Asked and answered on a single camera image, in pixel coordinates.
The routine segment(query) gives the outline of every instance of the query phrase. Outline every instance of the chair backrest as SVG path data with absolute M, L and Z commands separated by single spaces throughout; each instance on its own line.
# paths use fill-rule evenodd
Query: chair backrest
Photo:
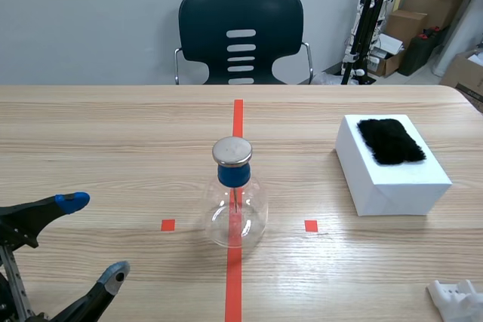
M 273 63 L 302 45 L 300 0 L 183 0 L 179 22 L 183 55 L 208 65 L 207 84 L 283 83 L 272 74 Z

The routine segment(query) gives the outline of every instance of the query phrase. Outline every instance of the flask lid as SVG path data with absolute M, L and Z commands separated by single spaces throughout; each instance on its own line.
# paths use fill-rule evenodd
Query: flask lid
M 213 146 L 213 158 L 222 167 L 242 167 L 251 159 L 251 144 L 241 137 L 225 137 Z

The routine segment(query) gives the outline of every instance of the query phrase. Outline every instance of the table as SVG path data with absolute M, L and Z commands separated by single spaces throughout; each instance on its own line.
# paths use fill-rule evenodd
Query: table
M 40 248 L 16 252 L 37 313 L 54 316 L 127 259 L 102 321 L 224 321 L 226 250 L 204 236 L 200 205 L 236 98 L 270 194 L 266 234 L 244 254 L 243 321 L 440 320 L 430 281 L 483 284 L 483 118 L 453 89 L 1 86 L 0 204 L 91 194 Z M 354 113 L 410 116 L 454 182 L 427 217 L 357 217 L 334 151 Z

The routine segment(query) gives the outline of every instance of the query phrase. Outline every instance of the black fluffy material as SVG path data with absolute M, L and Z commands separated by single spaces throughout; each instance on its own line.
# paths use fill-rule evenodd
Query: black fluffy material
M 358 127 L 379 164 L 397 165 L 426 159 L 423 150 L 397 120 L 363 120 Z

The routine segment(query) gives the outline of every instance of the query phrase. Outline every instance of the black pole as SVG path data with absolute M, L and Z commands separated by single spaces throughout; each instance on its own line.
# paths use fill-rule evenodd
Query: black pole
M 371 14 L 371 19 L 369 20 L 369 34 L 361 41 L 361 47 L 359 50 L 359 59 L 355 62 L 356 69 L 363 69 L 365 71 L 365 75 L 359 81 L 362 81 L 362 84 L 365 84 L 364 78 L 368 77 L 368 55 L 369 55 L 369 48 L 371 47 L 372 42 L 372 35 L 374 34 L 374 30 L 376 29 L 377 23 L 379 21 L 380 11 L 383 8 L 384 0 L 377 0 L 374 6 L 374 11 Z
M 369 10 L 371 9 L 372 0 L 364 0 L 364 7 L 362 9 L 361 17 L 359 18 L 359 24 L 357 26 L 357 31 L 355 32 L 354 42 L 352 43 L 352 48 L 350 54 L 355 57 L 359 47 L 359 43 L 362 40 L 362 36 L 367 32 L 367 27 L 369 25 Z M 346 64 L 346 71 L 342 78 L 342 84 L 349 83 L 350 73 L 352 71 L 354 63 L 348 62 Z

